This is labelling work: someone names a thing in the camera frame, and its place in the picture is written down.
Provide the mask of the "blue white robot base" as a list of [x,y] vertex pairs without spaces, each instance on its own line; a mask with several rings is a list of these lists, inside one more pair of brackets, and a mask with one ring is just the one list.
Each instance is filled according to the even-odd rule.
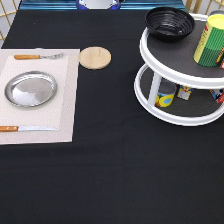
[[76,0],[78,9],[117,9],[123,0]]

